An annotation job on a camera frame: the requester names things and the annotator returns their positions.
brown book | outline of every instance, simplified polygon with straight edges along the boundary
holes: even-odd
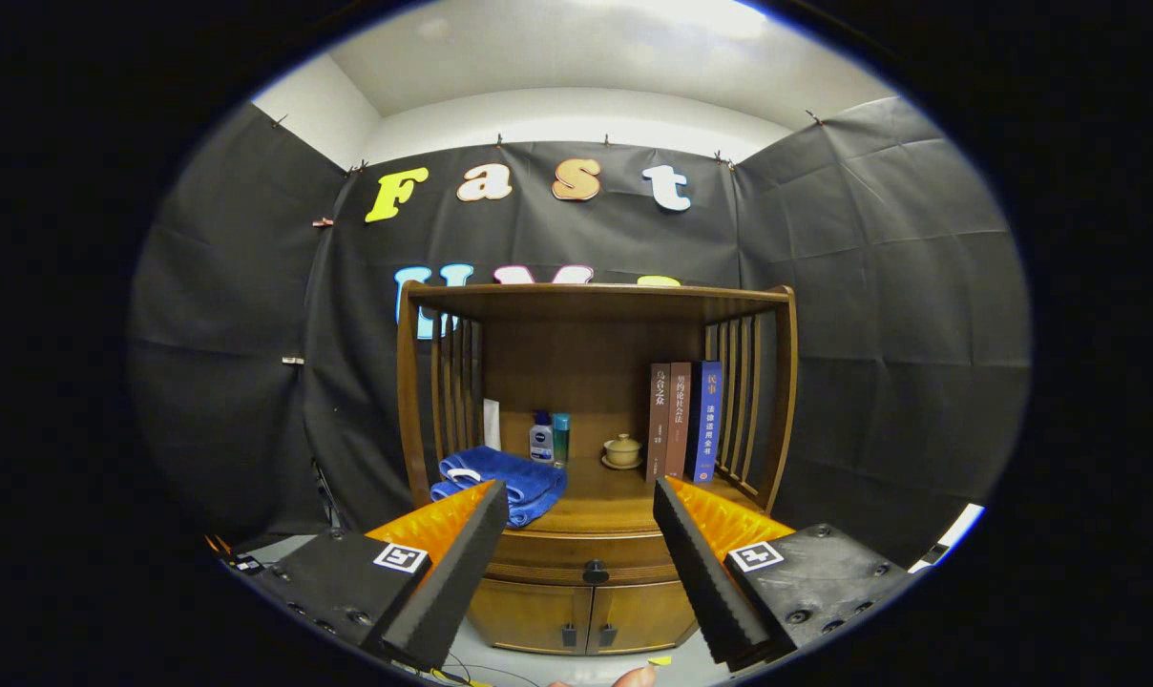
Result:
[[[669,364],[669,441],[664,473],[683,478],[686,426],[691,424],[691,363]]]
[[[669,447],[669,363],[654,363],[649,373],[649,438],[646,448],[646,482],[665,474]]]

white wall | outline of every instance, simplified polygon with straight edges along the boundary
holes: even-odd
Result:
[[[271,119],[344,169],[360,165],[380,121],[375,106],[327,53],[306,62],[254,97]]]
[[[604,88],[485,92],[408,110],[377,122],[370,163],[496,142],[589,141],[669,148],[741,161],[791,134],[783,126],[686,97]]]

folded towel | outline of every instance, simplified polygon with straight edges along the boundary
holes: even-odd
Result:
[[[564,489],[568,488],[567,470],[538,465],[488,446],[454,453],[440,461],[443,474],[450,475],[454,470],[457,473],[449,480],[432,485],[432,500],[439,501],[480,482],[503,480],[510,527],[523,527],[549,512]]]
[[[455,469],[466,470],[466,473],[451,474]],[[525,460],[525,458],[514,456],[512,453],[498,452],[497,448],[489,446],[476,446],[466,450],[466,452],[443,458],[440,474],[453,480],[458,486],[464,489],[485,482],[485,480],[504,480],[510,505],[533,501],[543,491],[555,486],[560,478],[567,478],[562,469],[538,465]]]

orange gripper part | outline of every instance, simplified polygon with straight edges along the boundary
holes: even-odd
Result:
[[[687,484],[683,480],[669,477],[669,475],[665,480],[669,480],[669,485],[673,486],[673,493],[678,496],[678,500],[691,514],[691,519],[694,519],[700,535],[703,535],[703,541],[716,553],[722,566],[724,566],[726,553],[734,549],[777,539],[781,536],[793,535],[796,531],[762,513],[755,513],[746,506],[733,504],[724,497],[710,495],[710,492],[694,484]]]
[[[475,506],[480,505],[488,489],[495,480],[489,480],[470,489],[464,489],[457,495],[446,496],[434,504],[429,504],[405,516],[394,519],[380,527],[367,531],[366,536],[389,544],[404,544],[416,549],[424,549],[432,560],[432,567],[421,579],[422,584],[440,559],[450,551],[450,544],[458,538],[459,531],[466,527],[470,513]]]

book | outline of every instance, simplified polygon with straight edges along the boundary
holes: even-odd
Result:
[[[686,467],[686,431],[691,424],[691,363],[669,364],[669,443],[665,469],[669,477],[683,477]]]
[[[651,484],[665,474],[669,440],[669,363],[654,363],[649,370],[649,440],[646,441],[646,482]]]
[[[721,361],[691,364],[691,428],[686,443],[686,473],[691,482],[711,482],[721,436]]]

